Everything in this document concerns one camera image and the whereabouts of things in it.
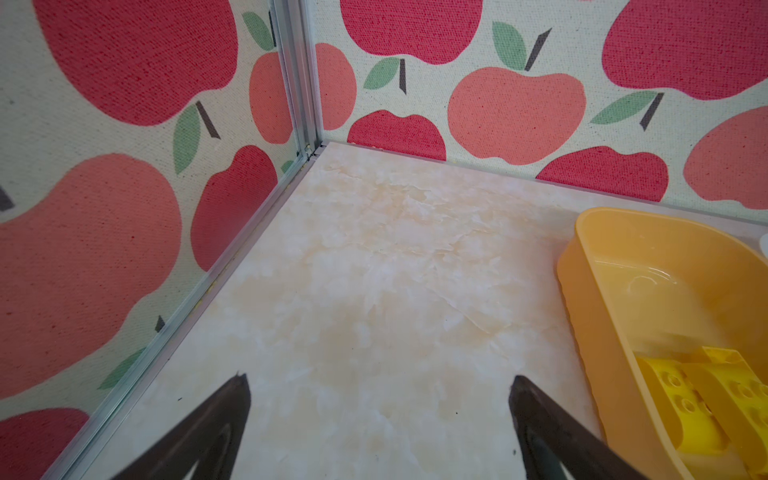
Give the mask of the yellow plastic container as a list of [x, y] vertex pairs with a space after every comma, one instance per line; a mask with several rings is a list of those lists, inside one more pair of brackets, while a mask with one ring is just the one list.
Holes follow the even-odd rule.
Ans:
[[607, 445], [650, 479], [763, 479], [729, 443], [678, 452], [637, 357], [688, 362], [734, 349], [767, 385], [767, 260], [691, 220], [614, 208], [580, 214], [556, 267]]

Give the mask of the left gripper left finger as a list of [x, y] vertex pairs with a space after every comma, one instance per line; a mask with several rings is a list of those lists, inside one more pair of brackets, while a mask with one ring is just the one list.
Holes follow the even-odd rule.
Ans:
[[229, 479], [250, 407], [247, 376], [233, 376], [115, 477]]

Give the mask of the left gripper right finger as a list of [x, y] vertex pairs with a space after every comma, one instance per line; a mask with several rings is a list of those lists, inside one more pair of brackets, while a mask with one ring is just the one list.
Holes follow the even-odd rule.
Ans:
[[508, 405], [528, 479], [642, 479], [534, 382], [518, 375]]

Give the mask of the white plastic container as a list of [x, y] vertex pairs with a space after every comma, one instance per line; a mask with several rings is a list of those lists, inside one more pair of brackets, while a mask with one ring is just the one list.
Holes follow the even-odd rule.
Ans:
[[760, 251], [765, 257], [768, 257], [768, 234], [761, 236], [759, 240]]

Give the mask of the yellow lego brick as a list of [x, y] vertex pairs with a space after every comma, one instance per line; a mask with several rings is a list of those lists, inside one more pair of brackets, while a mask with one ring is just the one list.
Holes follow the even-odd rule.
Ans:
[[747, 471], [767, 473], [767, 385], [734, 349], [701, 347], [682, 370]]
[[674, 448], [695, 455], [725, 452], [730, 441], [686, 376], [682, 363], [648, 357], [636, 360]]

